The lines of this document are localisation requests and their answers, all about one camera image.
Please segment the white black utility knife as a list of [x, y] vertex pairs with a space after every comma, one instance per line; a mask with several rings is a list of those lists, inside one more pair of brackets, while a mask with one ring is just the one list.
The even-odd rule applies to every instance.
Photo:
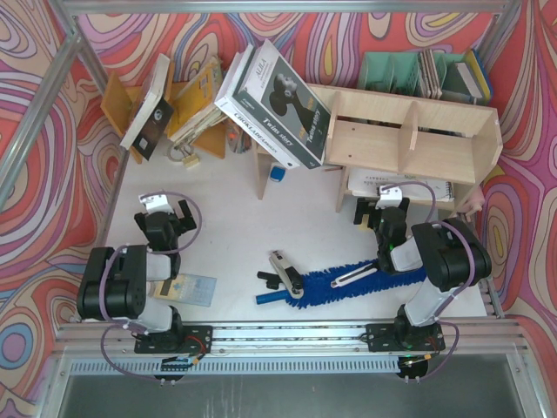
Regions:
[[376, 273], [378, 268], [374, 263], [355, 269], [349, 273], [343, 274], [331, 282], [331, 288], [346, 286], [354, 281], [360, 280], [369, 274]]

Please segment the blue microfiber duster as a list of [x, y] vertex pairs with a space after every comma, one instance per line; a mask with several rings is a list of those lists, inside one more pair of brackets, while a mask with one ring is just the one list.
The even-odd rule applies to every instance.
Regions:
[[287, 290], [276, 289], [275, 292], [258, 295], [256, 303], [264, 305], [284, 301], [287, 305], [298, 309], [317, 307], [369, 293], [419, 284], [426, 277], [423, 267], [389, 274], [380, 271], [378, 266], [376, 260], [365, 260], [356, 264], [306, 273], [302, 276], [304, 293], [301, 298], [294, 298]]

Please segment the white black stapler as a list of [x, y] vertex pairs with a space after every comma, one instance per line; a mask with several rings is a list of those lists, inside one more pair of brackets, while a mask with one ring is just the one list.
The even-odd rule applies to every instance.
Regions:
[[298, 270], [280, 251], [272, 251], [269, 261], [288, 293], [294, 299], [301, 299], [304, 295], [304, 282]]

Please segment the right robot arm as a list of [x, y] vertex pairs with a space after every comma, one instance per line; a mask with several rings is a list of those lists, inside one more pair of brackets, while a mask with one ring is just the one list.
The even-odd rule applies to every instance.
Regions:
[[356, 224], [367, 224], [377, 240], [377, 259], [359, 269], [359, 277], [375, 291], [392, 288], [405, 279], [421, 281], [414, 296], [402, 304], [393, 321], [367, 326], [360, 339], [372, 352], [439, 352], [446, 344], [440, 315], [465, 289], [492, 272], [487, 250], [456, 218], [408, 227], [408, 199], [379, 207], [360, 198]]

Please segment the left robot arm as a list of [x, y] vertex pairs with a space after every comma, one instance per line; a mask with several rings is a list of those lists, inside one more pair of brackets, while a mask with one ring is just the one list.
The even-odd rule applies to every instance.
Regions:
[[135, 213], [134, 221], [147, 242], [93, 248], [77, 292], [79, 317], [130, 329], [137, 354], [177, 354], [186, 347], [178, 310], [149, 295], [151, 283], [170, 289], [181, 267], [180, 253], [199, 234], [197, 204], [179, 193], [172, 196], [179, 198], [181, 213], [166, 194], [140, 198], [145, 211]]

